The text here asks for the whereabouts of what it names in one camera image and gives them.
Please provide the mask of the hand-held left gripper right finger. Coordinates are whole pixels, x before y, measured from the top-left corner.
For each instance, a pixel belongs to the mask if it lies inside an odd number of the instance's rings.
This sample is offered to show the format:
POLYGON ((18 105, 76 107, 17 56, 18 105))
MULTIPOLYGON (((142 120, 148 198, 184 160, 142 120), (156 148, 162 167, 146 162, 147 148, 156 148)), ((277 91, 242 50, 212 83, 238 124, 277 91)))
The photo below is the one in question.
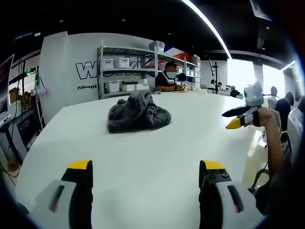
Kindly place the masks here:
POLYGON ((254 195, 231 180, 222 164, 200 161, 199 189, 199 228, 255 229, 262 221, 254 195))

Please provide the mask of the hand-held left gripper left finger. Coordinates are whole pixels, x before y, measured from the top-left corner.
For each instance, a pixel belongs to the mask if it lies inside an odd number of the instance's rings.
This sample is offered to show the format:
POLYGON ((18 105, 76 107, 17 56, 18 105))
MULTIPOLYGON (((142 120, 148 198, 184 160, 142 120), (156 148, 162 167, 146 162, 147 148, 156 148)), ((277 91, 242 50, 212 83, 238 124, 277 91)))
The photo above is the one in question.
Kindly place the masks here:
POLYGON ((73 162, 37 195, 29 217, 40 229, 91 229, 92 188, 92 161, 73 162))

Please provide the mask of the person's right hand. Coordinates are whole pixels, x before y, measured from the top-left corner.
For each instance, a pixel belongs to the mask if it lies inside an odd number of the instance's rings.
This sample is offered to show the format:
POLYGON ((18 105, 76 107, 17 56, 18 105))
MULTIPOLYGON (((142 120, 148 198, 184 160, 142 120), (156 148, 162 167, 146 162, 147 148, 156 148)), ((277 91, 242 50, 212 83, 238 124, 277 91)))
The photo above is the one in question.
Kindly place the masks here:
POLYGON ((258 108, 253 118, 253 125, 256 127, 267 127, 273 124, 276 124, 276 120, 271 110, 266 107, 258 108))

